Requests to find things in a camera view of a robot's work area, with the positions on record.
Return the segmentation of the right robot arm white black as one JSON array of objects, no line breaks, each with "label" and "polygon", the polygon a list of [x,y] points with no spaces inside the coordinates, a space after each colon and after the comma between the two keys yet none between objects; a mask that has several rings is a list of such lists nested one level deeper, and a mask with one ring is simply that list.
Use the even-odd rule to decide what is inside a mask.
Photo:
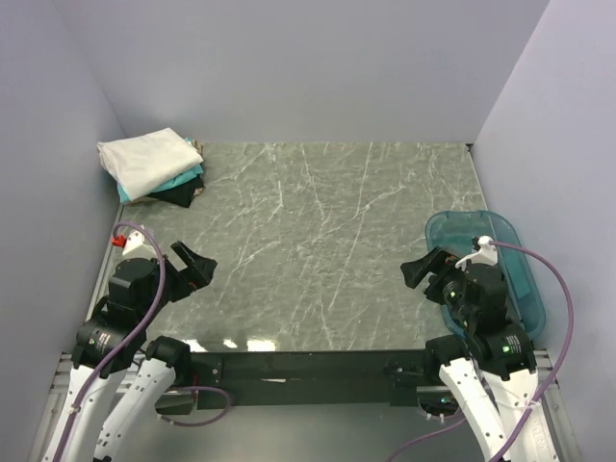
[{"label": "right robot arm white black", "polygon": [[459,258],[435,247],[400,269],[407,287],[425,281],[425,298],[445,306],[463,328],[459,337],[426,343],[423,375],[448,387],[484,459],[557,460],[545,412],[534,395],[539,373],[533,347],[508,314],[498,252],[478,245]]}]

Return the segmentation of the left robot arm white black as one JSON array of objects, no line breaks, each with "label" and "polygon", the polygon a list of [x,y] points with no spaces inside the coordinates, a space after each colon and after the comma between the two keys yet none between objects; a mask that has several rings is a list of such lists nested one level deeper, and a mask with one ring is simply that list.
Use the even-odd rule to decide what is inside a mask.
[{"label": "left robot arm white black", "polygon": [[171,248],[185,265],[179,270],[139,233],[113,243],[123,248],[121,259],[107,294],[77,333],[45,461],[119,460],[139,419],[193,373],[187,344],[168,337],[147,342],[145,330],[168,303],[208,286],[217,261],[176,242]]}]

